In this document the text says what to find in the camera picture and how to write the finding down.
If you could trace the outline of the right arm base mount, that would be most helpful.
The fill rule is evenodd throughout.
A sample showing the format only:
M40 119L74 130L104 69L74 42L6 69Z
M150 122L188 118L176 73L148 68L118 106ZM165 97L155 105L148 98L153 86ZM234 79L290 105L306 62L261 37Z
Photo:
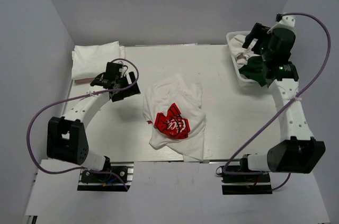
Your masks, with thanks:
M272 194L269 174L262 175L227 175L222 172L222 166L216 169L216 175L221 177L223 195L264 195Z

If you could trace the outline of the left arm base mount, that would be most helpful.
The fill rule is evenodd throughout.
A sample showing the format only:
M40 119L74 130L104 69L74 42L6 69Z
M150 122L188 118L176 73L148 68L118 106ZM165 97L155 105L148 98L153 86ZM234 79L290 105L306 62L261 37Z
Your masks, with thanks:
M133 178L134 163L111 163L111 172L117 174L120 180L111 174L94 174L89 171L81 171L78 180L78 191L93 192L126 192L128 191Z

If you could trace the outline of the white shirt red logo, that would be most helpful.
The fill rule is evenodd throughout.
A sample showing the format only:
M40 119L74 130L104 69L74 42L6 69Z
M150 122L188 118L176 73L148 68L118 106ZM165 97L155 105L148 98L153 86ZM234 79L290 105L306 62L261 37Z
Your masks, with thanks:
M142 112L152 129L149 144L156 150L166 146L185 162L203 161L206 113L201 107L202 85L187 86L181 74L148 86Z

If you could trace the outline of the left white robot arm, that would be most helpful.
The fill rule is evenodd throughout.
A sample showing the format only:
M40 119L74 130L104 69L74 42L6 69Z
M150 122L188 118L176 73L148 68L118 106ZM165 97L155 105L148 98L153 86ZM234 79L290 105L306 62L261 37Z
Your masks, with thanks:
M121 101L140 94L137 84L139 71L126 73L130 61L117 58L106 64L104 72L90 83L88 93L79 96L77 104L62 117L53 117L48 122L47 156L52 159L79 165L93 170L100 181L107 181L112 175L110 159L90 150L86 128L107 102Z

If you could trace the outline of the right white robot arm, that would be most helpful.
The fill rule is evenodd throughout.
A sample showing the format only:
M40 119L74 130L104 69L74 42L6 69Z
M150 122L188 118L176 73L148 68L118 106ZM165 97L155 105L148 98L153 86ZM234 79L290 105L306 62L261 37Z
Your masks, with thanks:
M256 23L246 36L243 48L256 40L252 51L263 61L263 77L272 95L280 125L280 142L266 154L250 154L239 168L240 177L251 181L258 172L309 174L325 153L306 121L299 93L299 76L290 62L296 36L288 28Z

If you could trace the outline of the dark green t shirt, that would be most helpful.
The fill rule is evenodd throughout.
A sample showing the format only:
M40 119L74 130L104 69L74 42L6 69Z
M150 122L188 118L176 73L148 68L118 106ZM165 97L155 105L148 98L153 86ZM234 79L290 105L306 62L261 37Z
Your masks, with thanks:
M259 83L261 87L266 85L263 76L263 60L261 56L252 56L248 59L247 64L239 69L240 75Z

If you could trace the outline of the plain white t shirt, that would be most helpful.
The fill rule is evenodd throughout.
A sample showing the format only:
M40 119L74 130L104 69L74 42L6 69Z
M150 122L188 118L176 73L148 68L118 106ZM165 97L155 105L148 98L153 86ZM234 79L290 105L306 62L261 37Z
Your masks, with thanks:
M236 34L228 41L228 47L231 56L234 58L238 69L241 69L243 66L247 65L250 58L258 56L252 51L252 48L256 44L255 40L251 42L248 48L243 48L245 38L246 35Z

